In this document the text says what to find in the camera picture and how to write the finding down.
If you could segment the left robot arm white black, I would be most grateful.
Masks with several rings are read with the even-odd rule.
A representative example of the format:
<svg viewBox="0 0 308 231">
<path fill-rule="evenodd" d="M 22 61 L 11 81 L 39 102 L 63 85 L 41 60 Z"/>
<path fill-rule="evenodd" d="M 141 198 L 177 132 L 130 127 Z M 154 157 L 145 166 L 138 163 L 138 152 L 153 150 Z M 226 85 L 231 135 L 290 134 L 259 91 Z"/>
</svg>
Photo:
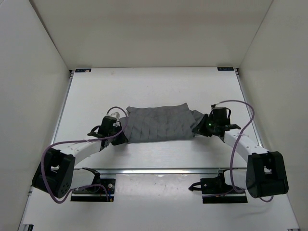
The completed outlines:
<svg viewBox="0 0 308 231">
<path fill-rule="evenodd" d="M 68 146 L 56 149 L 61 143 L 46 148 L 41 162 L 32 179 L 32 186 L 48 193 L 57 204 L 62 204 L 73 190 L 88 189 L 91 192 L 104 191 L 106 198 L 109 193 L 101 184 L 98 171 L 75 166 L 84 159 L 107 148 L 110 144 L 125 143 L 124 129 L 128 117 L 123 122 L 118 118 L 106 115 L 101 125 L 94 127 L 83 140 L 66 141 Z"/>
</svg>

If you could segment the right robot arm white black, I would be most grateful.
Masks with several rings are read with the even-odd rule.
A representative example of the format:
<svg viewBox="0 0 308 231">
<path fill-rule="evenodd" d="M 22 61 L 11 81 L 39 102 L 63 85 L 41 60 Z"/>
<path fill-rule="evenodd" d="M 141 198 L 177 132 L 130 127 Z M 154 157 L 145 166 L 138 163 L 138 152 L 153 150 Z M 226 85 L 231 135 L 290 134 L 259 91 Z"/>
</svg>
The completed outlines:
<svg viewBox="0 0 308 231">
<path fill-rule="evenodd" d="M 283 156 L 252 141 L 244 130 L 231 123 L 231 110 L 211 106 L 196 127 L 199 135 L 217 136 L 232 148 L 230 167 L 218 172 L 215 178 L 202 178 L 189 187 L 202 191 L 206 197 L 221 197 L 229 193 L 248 192 L 253 198 L 287 194 L 289 185 Z"/>
</svg>

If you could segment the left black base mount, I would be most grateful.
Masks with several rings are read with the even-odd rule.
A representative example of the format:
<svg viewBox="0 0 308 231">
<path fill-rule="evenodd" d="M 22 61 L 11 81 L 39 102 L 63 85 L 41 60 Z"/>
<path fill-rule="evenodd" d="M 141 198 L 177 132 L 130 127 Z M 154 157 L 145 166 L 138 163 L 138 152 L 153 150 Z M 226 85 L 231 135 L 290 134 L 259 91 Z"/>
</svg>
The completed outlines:
<svg viewBox="0 0 308 231">
<path fill-rule="evenodd" d="M 95 169 L 75 170 L 70 201 L 112 203 L 115 198 L 115 184 L 115 178 L 103 178 L 101 173 Z"/>
</svg>

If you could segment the aluminium front rail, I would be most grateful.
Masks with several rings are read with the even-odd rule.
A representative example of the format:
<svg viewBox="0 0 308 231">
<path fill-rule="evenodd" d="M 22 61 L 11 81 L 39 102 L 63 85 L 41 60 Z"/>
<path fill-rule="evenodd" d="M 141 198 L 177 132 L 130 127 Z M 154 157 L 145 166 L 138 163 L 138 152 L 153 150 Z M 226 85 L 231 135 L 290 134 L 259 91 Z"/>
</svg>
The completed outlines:
<svg viewBox="0 0 308 231">
<path fill-rule="evenodd" d="M 228 168 L 97 168 L 93 169 L 102 175 L 115 175 L 115 174 L 215 174 L 228 170 Z"/>
</svg>

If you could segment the grey pleated skirt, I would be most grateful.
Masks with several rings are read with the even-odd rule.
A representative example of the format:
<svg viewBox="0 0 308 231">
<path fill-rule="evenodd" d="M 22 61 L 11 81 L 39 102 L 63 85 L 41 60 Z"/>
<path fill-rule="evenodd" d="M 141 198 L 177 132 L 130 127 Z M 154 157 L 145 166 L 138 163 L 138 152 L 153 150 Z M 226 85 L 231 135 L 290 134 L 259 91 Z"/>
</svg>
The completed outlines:
<svg viewBox="0 0 308 231">
<path fill-rule="evenodd" d="M 120 118 L 129 143 L 190 140 L 204 114 L 187 103 L 155 108 L 128 107 L 128 118 Z"/>
</svg>

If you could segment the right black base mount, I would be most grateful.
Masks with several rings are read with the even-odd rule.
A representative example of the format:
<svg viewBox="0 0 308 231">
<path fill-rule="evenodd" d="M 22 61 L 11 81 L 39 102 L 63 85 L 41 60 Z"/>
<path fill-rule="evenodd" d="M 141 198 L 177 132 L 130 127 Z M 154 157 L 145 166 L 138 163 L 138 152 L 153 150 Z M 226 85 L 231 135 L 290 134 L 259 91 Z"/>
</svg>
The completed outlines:
<svg viewBox="0 0 308 231">
<path fill-rule="evenodd" d="M 202 193 L 203 204 L 246 204 L 245 192 L 237 193 L 232 186 L 226 184 L 224 174 L 219 171 L 216 177 L 200 178 L 189 188 L 191 192 Z"/>
</svg>

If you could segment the left blue corner sticker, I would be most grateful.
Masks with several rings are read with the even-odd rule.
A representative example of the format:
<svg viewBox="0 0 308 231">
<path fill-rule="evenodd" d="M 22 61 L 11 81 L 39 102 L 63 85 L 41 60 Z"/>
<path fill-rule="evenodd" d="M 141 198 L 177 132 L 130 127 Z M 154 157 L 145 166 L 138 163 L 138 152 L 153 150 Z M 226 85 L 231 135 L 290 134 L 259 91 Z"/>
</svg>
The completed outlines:
<svg viewBox="0 0 308 231">
<path fill-rule="evenodd" d="M 91 72 L 91 68 L 77 68 L 75 69 L 75 73 L 89 73 Z"/>
</svg>

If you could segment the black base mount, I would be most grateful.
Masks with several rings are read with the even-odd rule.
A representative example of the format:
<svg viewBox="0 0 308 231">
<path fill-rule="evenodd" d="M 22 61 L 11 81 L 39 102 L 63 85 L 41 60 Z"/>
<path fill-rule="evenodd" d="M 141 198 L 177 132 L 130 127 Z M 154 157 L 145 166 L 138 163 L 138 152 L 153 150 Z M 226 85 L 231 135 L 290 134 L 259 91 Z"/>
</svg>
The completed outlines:
<svg viewBox="0 0 308 231">
<path fill-rule="evenodd" d="M 103 178 L 101 173 L 95 169 L 75 170 L 70 201 L 112 203 L 115 198 L 115 184 L 115 178 Z"/>
<path fill-rule="evenodd" d="M 245 192 L 237 193 L 232 186 L 226 184 L 224 174 L 219 171 L 216 177 L 200 178 L 189 188 L 191 192 L 202 193 L 203 204 L 246 204 Z"/>
</svg>

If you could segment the right blue corner sticker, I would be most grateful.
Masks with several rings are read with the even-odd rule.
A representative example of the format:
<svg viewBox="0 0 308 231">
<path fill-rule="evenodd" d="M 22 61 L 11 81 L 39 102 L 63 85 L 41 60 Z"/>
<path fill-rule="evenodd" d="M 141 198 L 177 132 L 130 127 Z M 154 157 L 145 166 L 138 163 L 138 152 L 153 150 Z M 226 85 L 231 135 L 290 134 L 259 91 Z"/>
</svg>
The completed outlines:
<svg viewBox="0 0 308 231">
<path fill-rule="evenodd" d="M 218 71 L 234 71 L 233 67 L 217 67 Z"/>
</svg>

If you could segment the blue corner sticker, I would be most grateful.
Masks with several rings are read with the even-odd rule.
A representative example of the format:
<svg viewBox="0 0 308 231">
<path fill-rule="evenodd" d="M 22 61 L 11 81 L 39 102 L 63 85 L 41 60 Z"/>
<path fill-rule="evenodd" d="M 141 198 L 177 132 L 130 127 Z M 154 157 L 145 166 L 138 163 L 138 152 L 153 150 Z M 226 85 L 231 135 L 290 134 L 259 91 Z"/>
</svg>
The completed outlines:
<svg viewBox="0 0 308 231">
<path fill-rule="evenodd" d="M 217 67 L 218 71 L 234 71 L 233 67 Z"/>
<path fill-rule="evenodd" d="M 77 68 L 75 69 L 75 73 L 89 73 L 91 72 L 91 68 Z"/>
</svg>

